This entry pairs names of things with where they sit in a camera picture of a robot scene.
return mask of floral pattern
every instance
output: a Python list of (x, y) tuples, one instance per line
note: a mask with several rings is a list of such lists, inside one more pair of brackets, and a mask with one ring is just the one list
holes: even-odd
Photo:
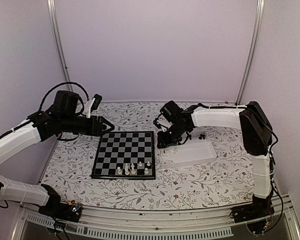
[[(155, 131), (153, 120), (163, 105), (102, 103), (94, 114), (111, 121), (116, 131)], [(74, 141), (60, 141), (41, 182), (52, 186), (63, 201), (76, 200), (101, 208), (179, 210), (250, 202), (253, 167), (241, 132), (209, 126), (205, 130), (217, 154), (216, 161), (162, 169), (157, 157), (155, 180), (91, 179), (99, 137), (80, 135)]]

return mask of wall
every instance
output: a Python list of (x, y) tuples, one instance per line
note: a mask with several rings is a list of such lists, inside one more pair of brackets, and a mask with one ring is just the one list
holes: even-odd
[(279, 143), (275, 176), (300, 223), (300, 1), (265, 1), (244, 103), (258, 101)]
[[(0, 0), (0, 135), (38, 110), (45, 93), (62, 81), (47, 2)], [(0, 167), (0, 174), (36, 184), (53, 142), (20, 152)], [(15, 210), (0, 209), (0, 240), (9, 239)]]
[(104, 101), (234, 102), (257, 1), (55, 1), (72, 81)]

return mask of vent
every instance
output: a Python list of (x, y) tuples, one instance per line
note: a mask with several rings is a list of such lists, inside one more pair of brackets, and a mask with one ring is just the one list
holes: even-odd
[[(54, 228), (55, 221), (42, 215), (27, 213), (26, 220), (47, 228)], [(94, 227), (77, 226), (67, 232), (101, 240), (212, 240), (233, 236), (231, 227), (191, 233), (135, 233), (100, 230)]]

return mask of floral tablecloth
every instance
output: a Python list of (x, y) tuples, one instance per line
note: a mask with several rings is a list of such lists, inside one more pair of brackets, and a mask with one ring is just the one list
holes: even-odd
[[(102, 103), (94, 114), (104, 116), (116, 131), (155, 131), (153, 119), (164, 103)], [(217, 154), (208, 164), (161, 169), (156, 180), (91, 179), (99, 137), (81, 135), (58, 142), (42, 183), (63, 201), (86, 206), (129, 210), (179, 210), (221, 207), (250, 202), (254, 190), (251, 159), (236, 129), (205, 128)]]

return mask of white chess piece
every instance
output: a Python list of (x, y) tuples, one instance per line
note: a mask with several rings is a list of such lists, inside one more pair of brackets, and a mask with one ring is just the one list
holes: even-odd
[(131, 174), (136, 174), (136, 170), (134, 167), (131, 169)]
[(117, 169), (118, 174), (121, 175), (122, 174), (122, 169), (119, 166), (116, 169)]

